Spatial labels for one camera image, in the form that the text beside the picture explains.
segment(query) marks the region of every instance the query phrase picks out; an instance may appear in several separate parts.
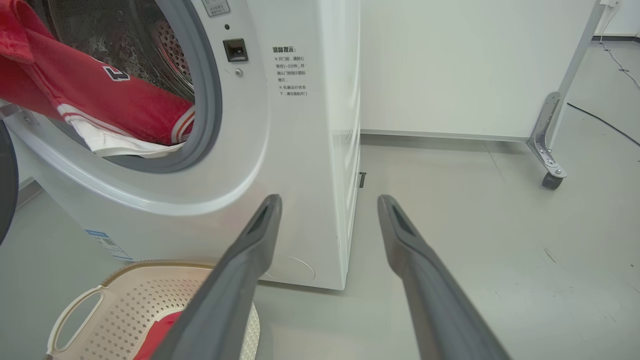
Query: washing machine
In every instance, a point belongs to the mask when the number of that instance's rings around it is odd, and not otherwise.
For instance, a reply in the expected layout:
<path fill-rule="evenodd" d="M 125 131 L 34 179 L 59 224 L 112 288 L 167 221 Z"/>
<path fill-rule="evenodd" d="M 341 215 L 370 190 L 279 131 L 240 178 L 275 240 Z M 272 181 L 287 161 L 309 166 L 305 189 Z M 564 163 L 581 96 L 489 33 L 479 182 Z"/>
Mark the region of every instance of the washing machine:
<path fill-rule="evenodd" d="M 186 143 L 150 159 L 101 158 L 64 122 L 1 109 L 87 241 L 130 261 L 216 261 L 275 193 L 282 221 L 262 279 L 344 289 L 360 182 L 359 1 L 29 4 L 59 41 L 195 102 Z"/>

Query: basket handle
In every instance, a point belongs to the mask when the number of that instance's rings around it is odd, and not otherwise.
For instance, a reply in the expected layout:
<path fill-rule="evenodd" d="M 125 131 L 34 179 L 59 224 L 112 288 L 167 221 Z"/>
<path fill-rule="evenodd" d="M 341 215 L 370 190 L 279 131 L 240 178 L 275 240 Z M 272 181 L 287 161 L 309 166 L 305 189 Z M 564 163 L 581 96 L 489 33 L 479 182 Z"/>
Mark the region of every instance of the basket handle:
<path fill-rule="evenodd" d="M 71 304 L 67 306 L 67 308 L 62 312 L 62 314 L 60 314 L 60 316 L 56 320 L 56 323 L 53 325 L 53 329 L 51 330 L 51 333 L 49 335 L 49 341 L 47 342 L 47 354 L 55 356 L 60 352 L 66 350 L 69 347 L 69 345 L 71 345 L 71 343 L 74 342 L 78 334 L 80 334 L 80 332 L 84 329 L 84 326 L 86 325 L 86 323 L 93 316 L 93 314 L 98 309 L 98 307 L 100 307 L 100 305 L 102 304 L 102 301 L 104 300 L 105 291 L 106 291 L 106 288 L 103 287 L 102 285 L 99 285 L 96 288 L 85 291 L 82 295 L 78 296 L 75 300 L 71 302 Z M 90 298 L 92 295 L 97 293 L 100 294 L 100 299 L 98 300 L 98 303 L 91 310 L 91 313 L 89 313 L 86 319 L 84 319 L 84 321 L 82 322 L 82 325 L 78 327 L 78 330 L 71 337 L 68 343 L 63 348 L 57 348 L 56 344 L 58 342 L 58 337 L 60 336 L 60 331 L 62 330 L 62 327 L 64 326 L 64 324 L 67 322 L 67 319 L 69 319 L 71 314 L 77 309 L 78 306 L 80 306 L 80 304 L 82 304 L 86 299 Z"/>

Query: red towel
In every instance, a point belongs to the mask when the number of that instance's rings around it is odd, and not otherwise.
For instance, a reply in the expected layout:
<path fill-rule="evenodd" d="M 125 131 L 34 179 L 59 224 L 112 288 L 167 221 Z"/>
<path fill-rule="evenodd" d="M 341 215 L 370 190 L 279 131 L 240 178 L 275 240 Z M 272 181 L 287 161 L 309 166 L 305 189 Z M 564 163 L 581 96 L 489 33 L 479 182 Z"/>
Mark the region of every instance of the red towel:
<path fill-rule="evenodd" d="M 151 356 L 156 351 L 156 348 L 160 343 L 164 340 L 166 333 L 169 332 L 173 323 L 178 320 L 178 316 L 180 313 L 173 313 L 171 315 L 167 315 L 164 318 L 160 319 L 160 321 L 154 322 L 151 325 L 151 329 L 147 333 L 147 337 L 145 338 L 145 342 L 142 343 L 142 347 L 138 350 L 136 357 L 133 360 L 149 360 Z"/>
<path fill-rule="evenodd" d="M 183 142 L 195 116 L 189 101 L 56 41 L 23 0 L 0 0 L 0 78 L 4 100 L 147 142 Z"/>

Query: white wall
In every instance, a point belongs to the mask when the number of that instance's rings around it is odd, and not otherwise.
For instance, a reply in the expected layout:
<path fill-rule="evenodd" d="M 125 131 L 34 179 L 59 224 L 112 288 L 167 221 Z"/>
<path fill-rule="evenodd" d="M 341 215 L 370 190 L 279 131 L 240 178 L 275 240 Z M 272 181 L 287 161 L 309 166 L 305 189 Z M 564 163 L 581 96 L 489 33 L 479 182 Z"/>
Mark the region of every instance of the white wall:
<path fill-rule="evenodd" d="M 595 4 L 362 0 L 362 133 L 526 140 Z"/>
<path fill-rule="evenodd" d="M 640 0 L 618 0 L 620 9 L 616 16 L 611 20 L 604 35 L 609 36 L 629 36 L 634 37 L 640 33 Z M 607 7 L 602 14 L 602 20 L 596 29 L 595 34 L 600 35 L 607 21 L 616 9 Z"/>

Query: white jersey trim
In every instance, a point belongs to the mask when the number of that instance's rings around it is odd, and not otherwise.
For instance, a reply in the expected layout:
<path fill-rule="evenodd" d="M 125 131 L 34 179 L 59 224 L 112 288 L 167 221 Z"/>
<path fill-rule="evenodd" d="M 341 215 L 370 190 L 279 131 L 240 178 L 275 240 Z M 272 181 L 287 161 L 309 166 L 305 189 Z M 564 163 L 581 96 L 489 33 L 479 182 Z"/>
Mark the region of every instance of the white jersey trim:
<path fill-rule="evenodd" d="M 171 143 L 181 143 L 187 140 L 183 134 L 195 119 L 195 108 L 196 106 L 192 105 L 173 125 L 173 129 L 171 130 Z"/>
<path fill-rule="evenodd" d="M 135 138 L 135 136 L 129 134 L 128 132 L 117 128 L 114 125 L 111 124 L 107 124 L 104 121 L 100 121 L 98 119 L 96 119 L 95 117 L 85 113 L 84 111 L 76 108 L 75 106 L 69 105 L 69 104 L 60 104 L 57 108 L 58 113 L 60 113 L 60 115 L 62 115 L 62 117 L 65 119 L 65 122 L 69 122 L 69 120 L 71 119 L 80 119 L 80 120 L 85 120 L 87 122 L 89 122 L 91 125 L 94 125 L 95 127 L 99 128 L 99 129 L 105 129 L 105 130 L 109 130 L 112 131 L 114 133 L 120 134 L 120 135 L 124 135 L 124 136 L 130 136 L 132 138 Z"/>

